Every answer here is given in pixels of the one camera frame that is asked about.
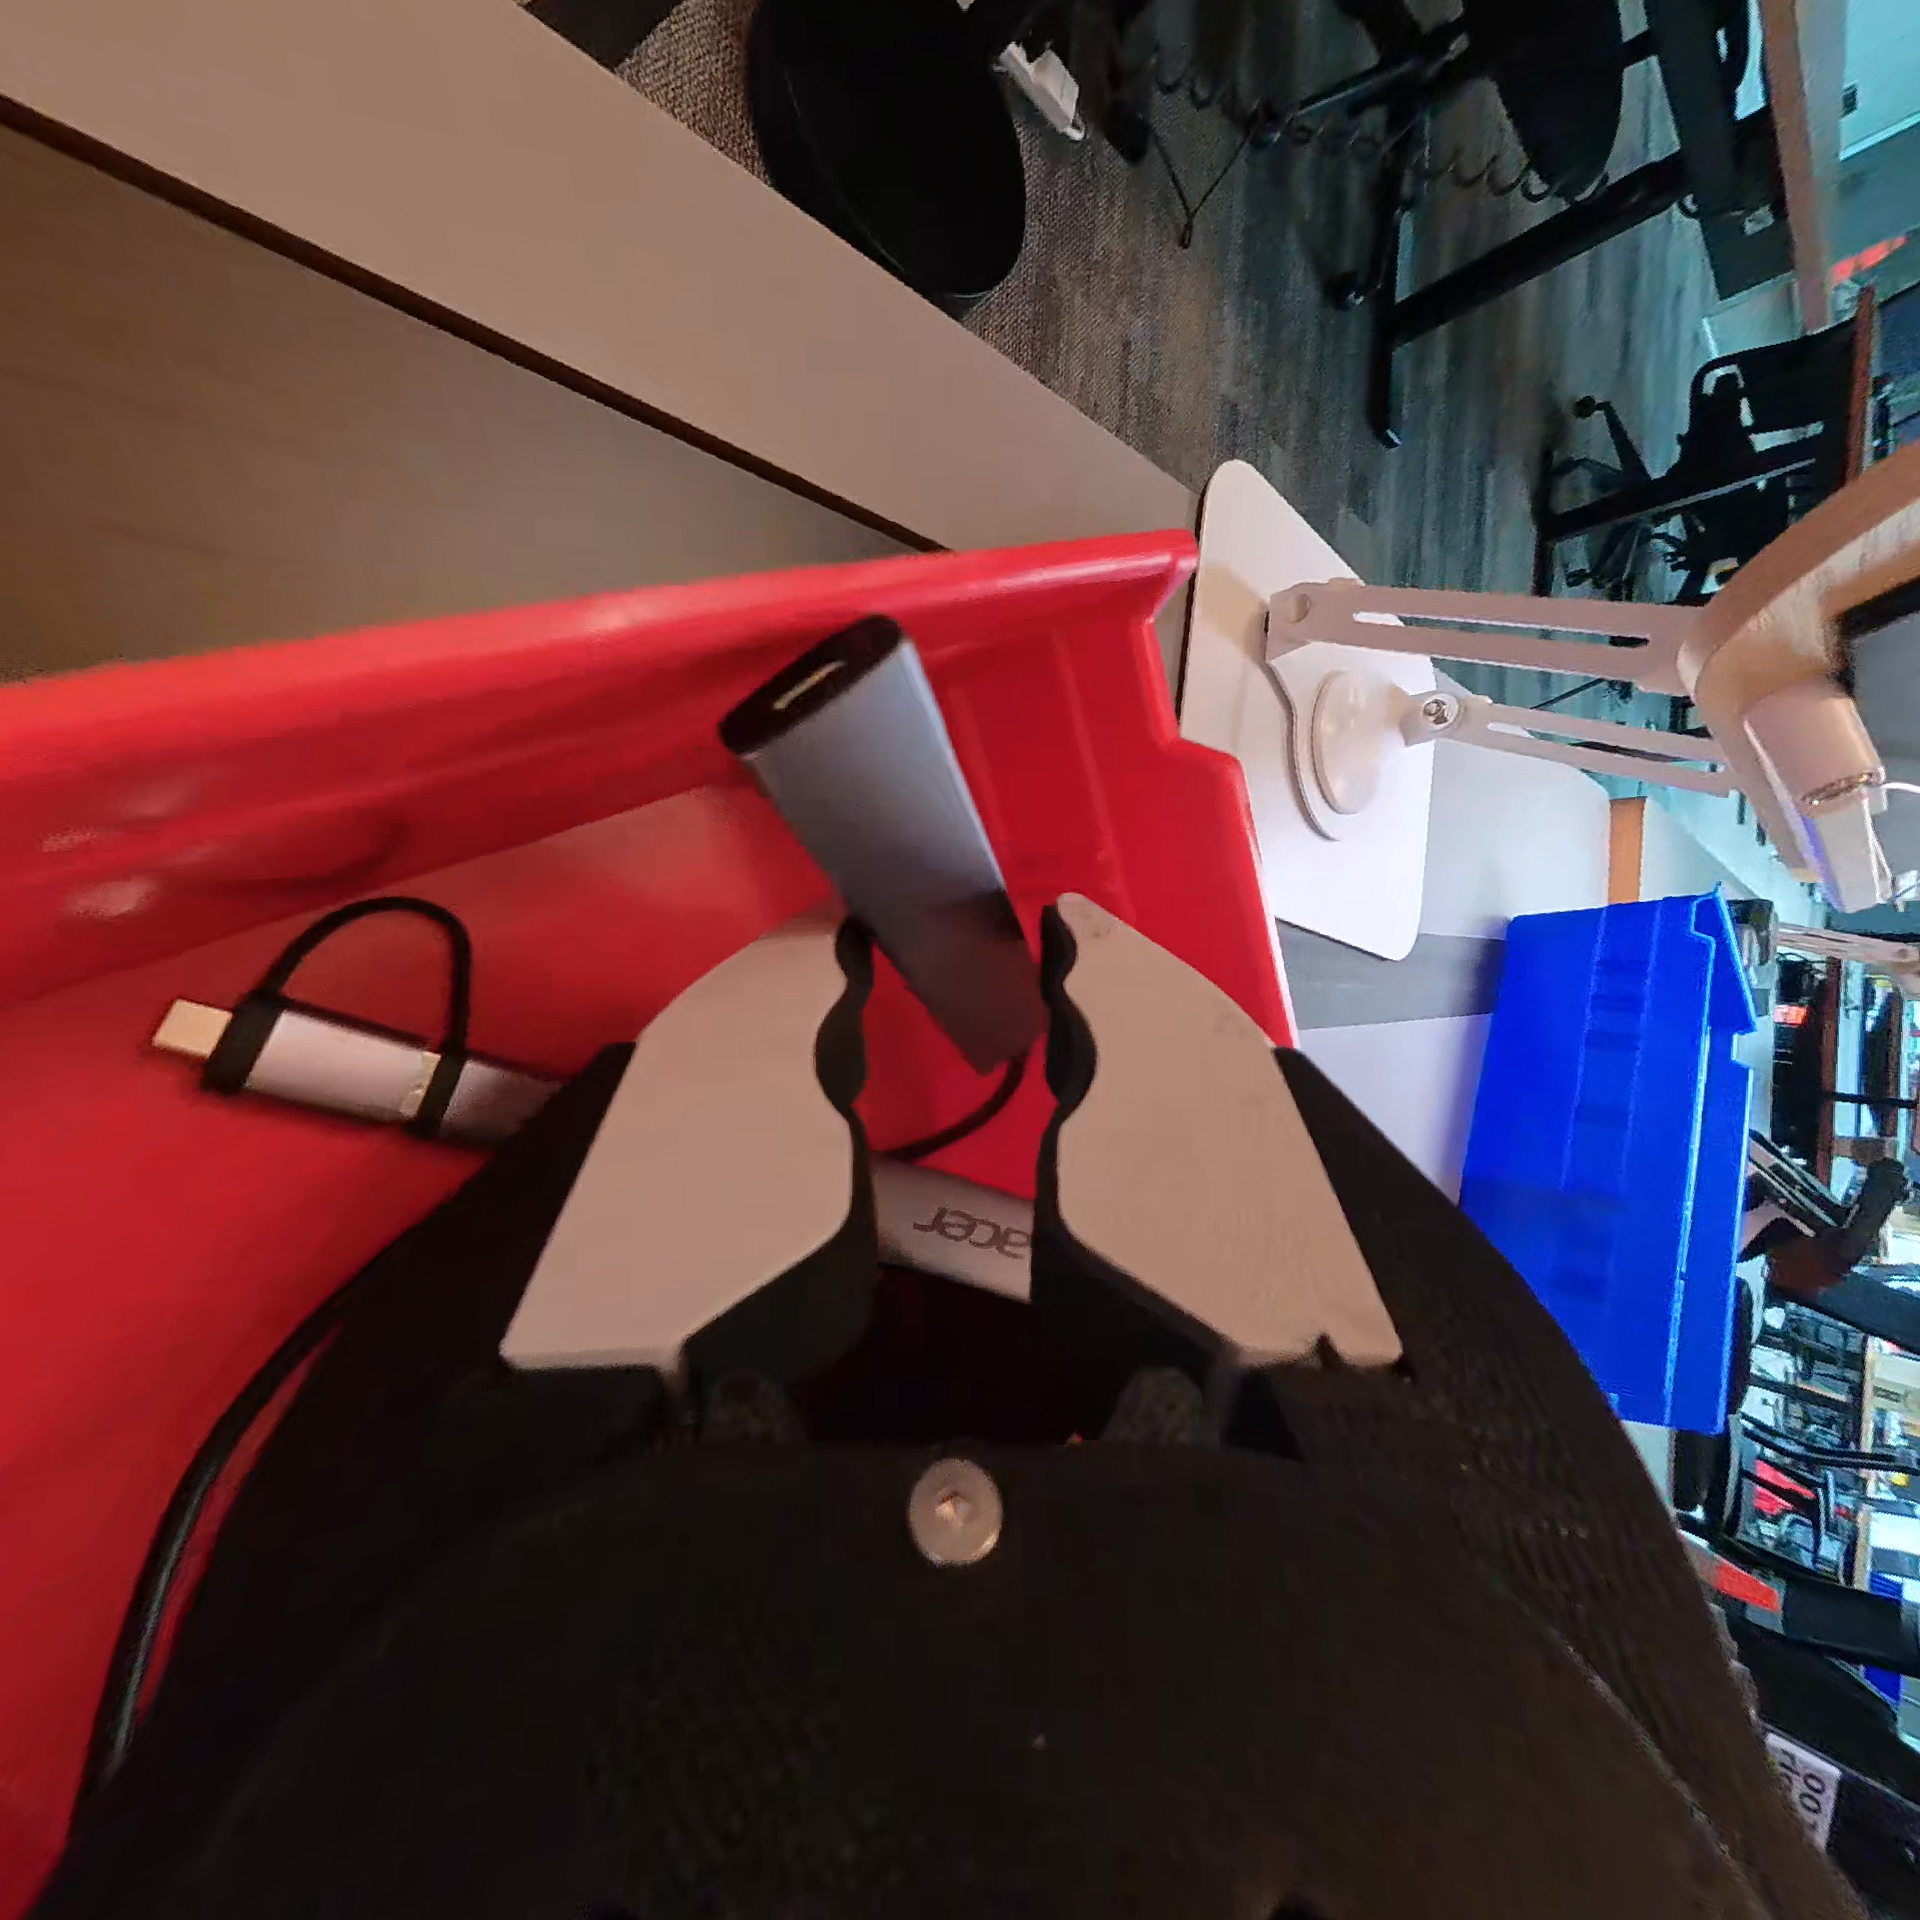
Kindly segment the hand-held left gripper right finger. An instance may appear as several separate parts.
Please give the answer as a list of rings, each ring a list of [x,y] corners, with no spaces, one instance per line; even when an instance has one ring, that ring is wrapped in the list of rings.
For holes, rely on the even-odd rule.
[[[1043,1003],[1033,1313],[1047,1331],[1194,1385],[1307,1360],[1395,1371],[1401,1331],[1278,1040],[1087,896],[1043,909]]]

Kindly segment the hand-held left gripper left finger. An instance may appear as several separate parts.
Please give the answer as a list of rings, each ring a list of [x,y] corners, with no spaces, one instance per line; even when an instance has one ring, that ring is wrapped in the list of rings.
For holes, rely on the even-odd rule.
[[[874,1322],[874,942],[801,914],[642,1037],[497,1346],[519,1375],[807,1383]]]

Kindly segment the blue plastic bin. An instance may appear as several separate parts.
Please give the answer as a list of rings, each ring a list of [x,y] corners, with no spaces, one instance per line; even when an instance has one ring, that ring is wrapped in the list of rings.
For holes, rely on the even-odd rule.
[[[1625,1422],[1732,1422],[1752,1034],[1719,888],[1508,923],[1462,1209]]]

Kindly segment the grey USB hub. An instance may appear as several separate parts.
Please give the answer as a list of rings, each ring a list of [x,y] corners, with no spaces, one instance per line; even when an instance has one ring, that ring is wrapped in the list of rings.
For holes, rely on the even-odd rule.
[[[866,615],[832,632],[724,719],[846,914],[972,1070],[1043,1037],[1036,960],[913,639]]]

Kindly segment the red plastic bin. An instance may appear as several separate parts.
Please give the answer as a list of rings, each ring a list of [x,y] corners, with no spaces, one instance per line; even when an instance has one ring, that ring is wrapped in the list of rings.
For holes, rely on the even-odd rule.
[[[825,882],[719,745],[803,643],[923,651],[1027,931],[1090,896],[1277,1040],[1293,993],[1235,759],[1179,738],[1189,532],[762,570],[8,688],[8,1914],[62,1853],[161,1515],[275,1346],[474,1162],[204,1093],[156,1048],[349,899],[452,902],[471,1040],[570,1079]]]

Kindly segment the silver plug adapter black tethers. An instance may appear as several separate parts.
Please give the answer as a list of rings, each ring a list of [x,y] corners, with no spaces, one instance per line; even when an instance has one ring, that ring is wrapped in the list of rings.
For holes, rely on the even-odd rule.
[[[349,928],[380,914],[437,931],[437,1037],[405,1037],[289,993],[305,960],[316,960]],[[541,1115],[560,1085],[471,1054],[471,1001],[474,947],[467,923],[434,899],[385,896],[337,902],[300,928],[233,1009],[169,1001],[148,1048],[197,1064],[204,1093],[253,1093],[345,1120],[395,1125],[421,1145],[497,1149],[527,1115]]]

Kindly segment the silver hub with dark print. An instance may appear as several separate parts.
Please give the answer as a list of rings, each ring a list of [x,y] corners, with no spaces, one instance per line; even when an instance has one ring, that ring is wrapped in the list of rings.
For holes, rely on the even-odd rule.
[[[1004,1300],[1033,1300],[1033,1227],[1027,1195],[972,1185],[948,1167],[876,1158],[876,1261],[894,1272],[972,1286]]]

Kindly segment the white stand with black board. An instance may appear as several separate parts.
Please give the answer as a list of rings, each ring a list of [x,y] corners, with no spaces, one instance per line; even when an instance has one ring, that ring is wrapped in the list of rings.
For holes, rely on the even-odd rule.
[[[1844,688],[1907,620],[1920,453],[1775,532],[1707,603],[1377,589],[1267,479],[1194,514],[1179,728],[1237,760],[1268,923],[1407,960],[1437,745],[1744,800],[1829,909],[1892,899],[1892,784]]]

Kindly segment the black round bin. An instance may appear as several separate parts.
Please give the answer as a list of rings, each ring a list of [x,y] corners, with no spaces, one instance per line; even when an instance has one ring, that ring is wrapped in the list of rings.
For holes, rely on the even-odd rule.
[[[1036,0],[762,0],[748,104],[770,188],[967,317],[1020,258],[1027,167],[996,59]]]

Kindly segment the black desk frame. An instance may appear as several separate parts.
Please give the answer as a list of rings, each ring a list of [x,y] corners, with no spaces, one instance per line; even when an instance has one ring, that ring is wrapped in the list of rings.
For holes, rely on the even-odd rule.
[[[1683,210],[1719,248],[1752,225],[1787,216],[1784,147],[1771,109],[1742,109],[1742,78],[1757,59],[1757,4],[1732,0],[1649,0],[1644,27],[1625,34],[1611,0],[1465,0],[1444,23],[1416,23],[1411,4],[1340,4],[1363,27],[1377,65],[1304,104],[1322,130],[1363,116],[1380,122],[1372,184],[1372,258],[1326,283],[1326,308],[1372,310],[1363,422],[1377,444],[1401,444],[1395,357],[1429,332],[1557,277],[1562,262]],[[1625,74],[1656,65],[1670,153],[1607,174]],[[1429,180],[1429,140],[1437,109],[1471,84],[1493,84],[1511,140],[1516,180],[1488,194],[1547,194],[1562,210],[1465,258],[1462,268],[1401,292],[1401,225]]]

